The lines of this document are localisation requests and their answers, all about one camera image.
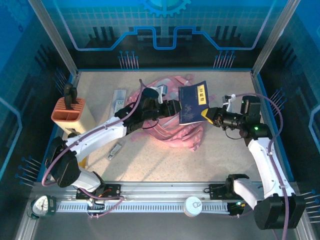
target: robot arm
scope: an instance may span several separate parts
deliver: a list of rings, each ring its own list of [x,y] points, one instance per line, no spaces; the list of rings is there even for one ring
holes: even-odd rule
[[[281,229],[284,227],[285,199],[283,189],[289,201],[288,228],[295,228],[305,209],[305,200],[296,196],[288,183],[277,158],[274,146],[271,146],[273,161],[283,186],[277,177],[269,157],[269,143],[272,134],[266,124],[260,123],[260,99],[255,96],[244,96],[241,104],[241,114],[230,112],[233,96],[223,97],[223,107],[211,107],[202,115],[214,126],[222,127],[225,131],[238,129],[245,145],[252,153],[261,176],[263,193],[245,174],[232,174],[226,179],[226,186],[231,192],[241,196],[254,211],[254,219],[260,229]]]
[[[131,112],[133,104],[138,104],[136,110],[129,118],[120,121]],[[100,126],[66,141],[56,137],[50,144],[45,165],[48,168],[63,150],[76,143],[56,162],[50,173],[61,188],[73,185],[99,196],[104,190],[104,181],[95,172],[79,167],[78,162],[107,143],[142,128],[144,121],[174,116],[180,110],[177,100],[162,100],[157,89],[145,88],[138,103],[131,103],[120,109]]]

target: blue passport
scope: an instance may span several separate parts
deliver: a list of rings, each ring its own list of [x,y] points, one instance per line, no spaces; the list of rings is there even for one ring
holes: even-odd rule
[[[178,97],[181,104],[179,124],[187,125],[206,121],[201,112],[209,108],[207,82],[203,81],[191,86],[178,88]]]

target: pressure gauge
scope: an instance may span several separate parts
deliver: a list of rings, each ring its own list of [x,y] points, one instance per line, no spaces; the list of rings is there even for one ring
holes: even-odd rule
[[[56,206],[56,199],[53,196],[43,195],[31,202],[31,217],[38,219],[52,216],[56,212]]]

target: yellow label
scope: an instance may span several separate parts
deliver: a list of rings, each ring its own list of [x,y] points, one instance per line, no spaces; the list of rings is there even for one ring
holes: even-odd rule
[[[199,102],[199,105],[207,104],[205,85],[202,84],[200,86],[197,86],[196,89],[198,91],[198,102]]]

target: gear logo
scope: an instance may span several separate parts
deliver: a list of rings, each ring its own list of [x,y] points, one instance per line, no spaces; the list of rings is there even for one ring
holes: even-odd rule
[[[20,32],[24,30],[24,22],[29,16],[29,3],[27,0],[0,0],[0,7],[6,7],[8,12],[18,23]]]
[[[157,17],[162,15],[165,18],[168,15],[173,17],[174,14],[185,10],[191,0],[139,0],[139,2],[145,10],[149,10],[150,14],[155,14]]]

